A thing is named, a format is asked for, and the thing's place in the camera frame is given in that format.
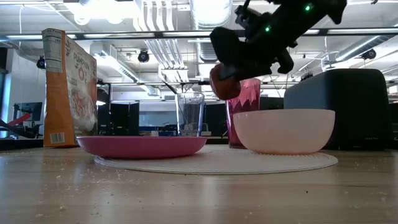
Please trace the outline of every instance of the clear drinking glass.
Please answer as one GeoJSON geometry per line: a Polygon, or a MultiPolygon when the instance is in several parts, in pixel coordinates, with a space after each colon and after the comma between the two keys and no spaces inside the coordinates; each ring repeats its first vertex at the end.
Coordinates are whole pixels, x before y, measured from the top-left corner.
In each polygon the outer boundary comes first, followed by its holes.
{"type": "Polygon", "coordinates": [[[205,96],[202,93],[179,93],[175,96],[179,136],[200,136],[205,96]]]}
{"type": "Polygon", "coordinates": [[[233,115],[240,112],[257,111],[260,109],[261,82],[257,78],[241,81],[241,93],[238,97],[226,101],[226,125],[230,148],[245,149],[236,135],[233,115]]]}

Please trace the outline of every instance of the barcode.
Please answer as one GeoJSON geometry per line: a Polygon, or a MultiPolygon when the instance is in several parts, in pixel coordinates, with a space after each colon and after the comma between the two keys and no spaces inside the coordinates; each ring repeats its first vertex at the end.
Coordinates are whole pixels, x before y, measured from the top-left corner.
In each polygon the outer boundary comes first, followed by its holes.
{"type": "Polygon", "coordinates": [[[53,133],[50,134],[51,144],[64,143],[65,133],[53,133]]]}

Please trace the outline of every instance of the pink cup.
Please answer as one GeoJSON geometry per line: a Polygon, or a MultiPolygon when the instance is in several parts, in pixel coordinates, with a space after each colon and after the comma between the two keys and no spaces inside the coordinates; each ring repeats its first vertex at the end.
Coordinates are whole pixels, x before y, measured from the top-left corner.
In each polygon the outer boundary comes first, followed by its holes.
{"type": "Polygon", "coordinates": [[[260,109],[261,82],[257,78],[241,81],[241,93],[238,97],[226,101],[228,141],[230,148],[245,149],[236,134],[233,115],[260,109]]]}

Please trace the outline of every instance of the white placemat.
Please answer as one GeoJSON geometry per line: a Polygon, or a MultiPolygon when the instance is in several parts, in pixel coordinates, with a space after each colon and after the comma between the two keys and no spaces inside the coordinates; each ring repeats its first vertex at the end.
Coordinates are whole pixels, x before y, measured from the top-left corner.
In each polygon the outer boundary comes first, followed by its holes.
{"type": "Polygon", "coordinates": [[[104,159],[95,162],[110,167],[174,174],[268,174],[319,169],[338,162],[334,156],[314,153],[306,156],[257,154],[225,145],[206,145],[192,156],[155,160],[104,159]]]}

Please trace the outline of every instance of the table surface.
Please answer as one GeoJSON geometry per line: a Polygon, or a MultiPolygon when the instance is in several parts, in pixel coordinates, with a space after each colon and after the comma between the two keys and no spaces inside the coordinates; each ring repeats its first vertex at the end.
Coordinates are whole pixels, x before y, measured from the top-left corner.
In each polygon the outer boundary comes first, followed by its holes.
{"type": "Polygon", "coordinates": [[[103,167],[80,148],[3,151],[0,223],[398,223],[397,152],[325,153],[340,162],[183,175],[103,167]]]}

